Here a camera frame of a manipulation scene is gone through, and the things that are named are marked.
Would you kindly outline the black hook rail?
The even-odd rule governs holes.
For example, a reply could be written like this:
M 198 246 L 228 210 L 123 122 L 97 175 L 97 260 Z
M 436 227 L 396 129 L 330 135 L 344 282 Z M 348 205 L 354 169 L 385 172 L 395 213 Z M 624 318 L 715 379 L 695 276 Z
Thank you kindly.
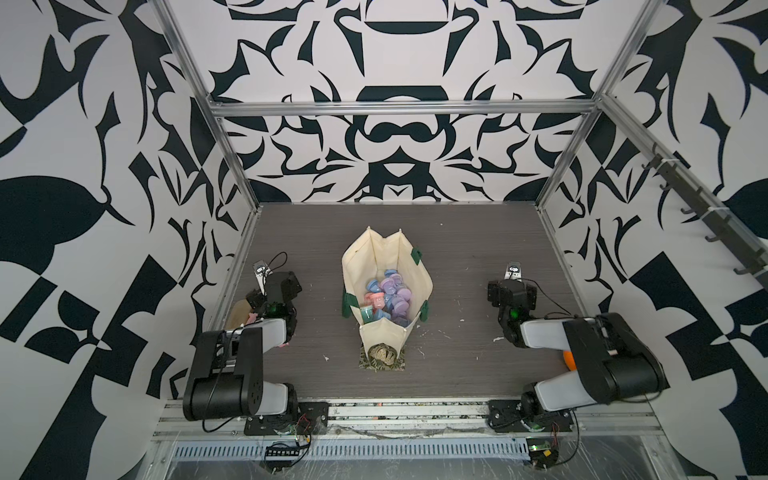
M 652 157 L 643 166 L 663 181 L 661 190 L 673 192 L 683 202 L 681 213 L 701 221 L 710 234 L 709 243 L 722 244 L 740 263 L 733 272 L 751 276 L 767 289 L 767 246 L 738 218 L 736 213 L 718 199 L 682 160 L 663 151 L 658 143 L 651 147 Z

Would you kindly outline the cream canvas tote bag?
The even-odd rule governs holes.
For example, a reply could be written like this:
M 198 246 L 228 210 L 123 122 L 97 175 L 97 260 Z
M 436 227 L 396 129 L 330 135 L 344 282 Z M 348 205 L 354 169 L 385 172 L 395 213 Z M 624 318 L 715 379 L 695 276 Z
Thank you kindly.
M 363 368 L 382 371 L 400 371 L 405 368 L 404 347 L 413 329 L 429 316 L 429 298 L 433 281 L 425 267 L 422 252 L 414 247 L 402 231 L 383 236 L 368 227 L 342 255 L 343 276 L 342 315 L 354 318 L 361 339 Z M 407 317 L 407 328 L 390 320 L 394 303 L 405 301 L 398 296 L 386 295 L 384 310 L 375 310 L 374 320 L 364 324 L 360 308 L 367 304 L 368 292 L 383 292 L 379 282 L 384 272 L 397 270 L 412 291 Z

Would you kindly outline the purple hourglass cluster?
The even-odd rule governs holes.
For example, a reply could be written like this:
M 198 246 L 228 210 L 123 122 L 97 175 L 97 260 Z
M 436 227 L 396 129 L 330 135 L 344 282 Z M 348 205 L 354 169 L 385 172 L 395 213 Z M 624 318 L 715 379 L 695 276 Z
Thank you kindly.
M 390 320 L 398 326 L 407 328 L 411 324 L 411 320 L 407 317 L 409 307 L 408 301 L 394 303 L 390 309 Z

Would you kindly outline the plush doll toy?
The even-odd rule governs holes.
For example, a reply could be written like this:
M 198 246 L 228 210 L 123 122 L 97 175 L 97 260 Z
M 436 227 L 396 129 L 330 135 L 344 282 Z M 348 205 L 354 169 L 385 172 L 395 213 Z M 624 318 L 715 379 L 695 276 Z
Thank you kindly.
M 575 371 L 577 369 L 574 356 L 570 351 L 563 352 L 563 360 L 570 371 Z

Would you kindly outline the green hourglass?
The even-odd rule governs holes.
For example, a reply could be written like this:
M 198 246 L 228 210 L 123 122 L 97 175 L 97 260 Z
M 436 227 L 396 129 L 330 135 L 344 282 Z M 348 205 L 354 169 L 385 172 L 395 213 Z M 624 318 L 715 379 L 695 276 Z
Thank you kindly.
M 361 318 L 364 324 L 370 323 L 374 320 L 375 310 L 372 305 L 365 305 L 360 308 Z

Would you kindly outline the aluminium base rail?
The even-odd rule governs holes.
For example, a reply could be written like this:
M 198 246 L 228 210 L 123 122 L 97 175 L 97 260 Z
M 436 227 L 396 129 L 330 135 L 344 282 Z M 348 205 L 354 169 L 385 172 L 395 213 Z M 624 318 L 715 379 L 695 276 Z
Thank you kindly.
M 187 421 L 172 401 L 153 432 L 183 459 L 259 460 L 275 444 L 289 459 L 526 460 L 544 450 L 570 454 L 591 437 L 658 437 L 646 404 L 622 403 L 512 421 L 517 403 L 494 398 L 303 399 L 298 418 Z

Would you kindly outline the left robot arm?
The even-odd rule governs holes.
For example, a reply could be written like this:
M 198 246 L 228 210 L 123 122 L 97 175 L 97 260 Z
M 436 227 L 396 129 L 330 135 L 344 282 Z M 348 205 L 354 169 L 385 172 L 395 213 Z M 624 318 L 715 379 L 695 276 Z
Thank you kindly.
M 246 300 L 253 321 L 199 336 L 182 399 L 186 420 L 225 424 L 247 417 L 283 426 L 299 418 L 295 388 L 264 379 L 264 354 L 292 339 L 293 301 L 302 291 L 292 271 L 269 273 Z

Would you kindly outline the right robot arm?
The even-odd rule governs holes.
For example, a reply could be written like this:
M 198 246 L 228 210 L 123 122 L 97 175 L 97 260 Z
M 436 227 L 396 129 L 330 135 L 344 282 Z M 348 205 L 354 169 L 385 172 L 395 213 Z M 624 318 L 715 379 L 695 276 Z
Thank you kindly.
M 488 301 L 498 309 L 507 341 L 517 348 L 570 353 L 575 368 L 527 385 L 518 400 L 491 401 L 492 430 L 507 432 L 519 425 L 540 431 L 580 407 L 657 395 L 668 387 L 662 364 L 621 315 L 536 318 L 537 294 L 522 279 L 488 283 Z

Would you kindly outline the pink hourglass front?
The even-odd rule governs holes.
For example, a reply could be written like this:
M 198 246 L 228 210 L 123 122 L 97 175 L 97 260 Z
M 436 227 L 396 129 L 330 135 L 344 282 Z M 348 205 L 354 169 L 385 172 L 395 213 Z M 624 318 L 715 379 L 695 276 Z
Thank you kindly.
M 384 292 L 368 292 L 364 297 L 367 304 L 370 304 L 375 310 L 384 310 L 386 307 L 386 294 Z

